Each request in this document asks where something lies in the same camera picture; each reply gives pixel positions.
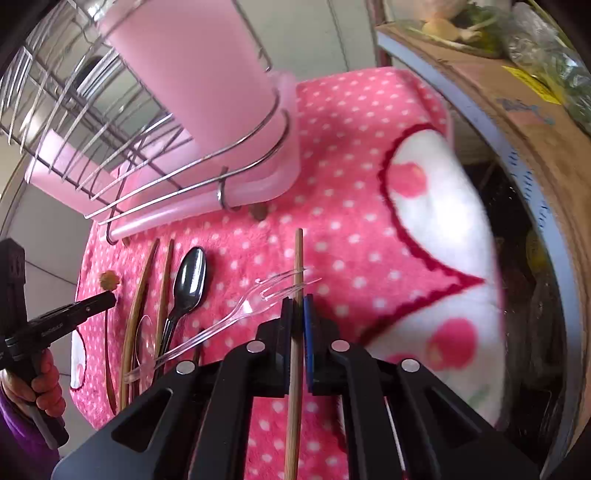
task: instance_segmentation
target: plastic bag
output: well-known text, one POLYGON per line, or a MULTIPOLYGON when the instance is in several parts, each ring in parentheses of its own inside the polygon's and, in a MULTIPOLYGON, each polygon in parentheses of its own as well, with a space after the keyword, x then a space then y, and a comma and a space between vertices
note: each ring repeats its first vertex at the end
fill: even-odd
POLYGON ((545 83, 591 135, 591 74, 561 33, 522 2, 502 21, 502 31, 509 58, 545 83))

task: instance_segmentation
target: clear plastic fork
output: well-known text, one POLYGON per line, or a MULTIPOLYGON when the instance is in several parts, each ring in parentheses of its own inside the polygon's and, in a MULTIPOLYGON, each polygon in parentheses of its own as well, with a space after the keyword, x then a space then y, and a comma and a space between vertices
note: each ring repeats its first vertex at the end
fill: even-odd
POLYGON ((169 360, 177 358, 187 350, 211 338, 237 321, 266 312, 285 297, 293 295, 305 286, 320 280, 320 278, 314 278, 294 285, 293 276, 304 270, 306 269, 293 269, 273 275, 266 280, 255 280, 255 284, 242 296, 234 309, 225 318, 214 323, 211 327, 203 330, 186 342, 181 343, 179 346, 170 349, 164 355, 143 362, 139 367, 134 368, 126 374, 125 383, 133 383, 142 377, 149 376, 150 373, 159 369, 169 360))

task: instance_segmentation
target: yellow label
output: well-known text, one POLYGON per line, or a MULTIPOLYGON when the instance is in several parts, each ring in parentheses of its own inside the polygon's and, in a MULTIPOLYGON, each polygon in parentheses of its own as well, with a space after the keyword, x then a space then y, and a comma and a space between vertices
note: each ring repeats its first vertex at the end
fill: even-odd
POLYGON ((546 100, 546 102, 556 103, 557 105, 560 105, 560 102, 554 96, 554 94, 551 91, 549 91, 545 85, 537 81, 530 74, 520 69, 506 67, 505 65, 503 65, 503 68, 510 74, 512 74, 515 78, 518 78, 523 83, 525 83, 529 88, 531 88, 535 93, 537 93, 542 100, 546 100))

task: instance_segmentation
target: chopstick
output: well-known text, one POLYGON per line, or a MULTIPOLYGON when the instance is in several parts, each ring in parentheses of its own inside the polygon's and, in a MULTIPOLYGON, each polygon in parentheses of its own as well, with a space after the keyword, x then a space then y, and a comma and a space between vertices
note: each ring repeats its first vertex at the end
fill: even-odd
MULTIPOLYGON (((294 284, 304 281, 304 231, 295 231, 295 268, 300 270, 294 275, 294 284)), ((300 425, 303 369, 303 291, 294 295, 294 317, 291 336, 290 391, 287 401, 287 435, 285 438, 284 480, 296 480, 298 457, 300 454, 300 425)))
POLYGON ((148 277, 152 270, 152 262, 154 261, 154 255, 158 248, 159 240, 156 239, 152 243, 150 253, 146 258, 144 270, 140 277, 138 288, 135 291, 134 301, 131 304, 131 311, 129 312, 129 319, 125 327, 125 340, 123 344, 123 352, 121 353, 121 374, 119 376, 119 411, 122 411, 127 405, 129 405, 129 384, 124 382, 125 375, 131 369, 131 360, 134 351, 134 340, 135 331, 138 327, 139 313, 141 307, 145 302, 145 288, 148 282, 148 277))
POLYGON ((164 262, 164 274, 162 277, 162 285, 160 285, 160 303, 158 304, 158 318, 156 323, 156 342, 154 346, 154 356, 158 355, 160 351, 160 344, 162 343, 162 332, 164 330, 164 321, 168 316, 168 290, 170 288, 170 267, 173 263, 174 240, 170 239, 168 242, 168 252, 166 253, 166 261, 164 262))

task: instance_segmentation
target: black plastic spoon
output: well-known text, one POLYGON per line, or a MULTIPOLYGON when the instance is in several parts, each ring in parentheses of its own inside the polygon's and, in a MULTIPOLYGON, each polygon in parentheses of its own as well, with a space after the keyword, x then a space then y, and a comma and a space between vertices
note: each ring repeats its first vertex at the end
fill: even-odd
MULTIPOLYGON (((205 272, 205 250, 202 247, 193 247, 184 256, 174 280, 174 306, 164 322, 158 356, 164 355, 169 349, 178 321, 199 305, 205 287, 205 272)), ((164 368, 158 369, 154 378, 160 377, 163 370, 164 368)))

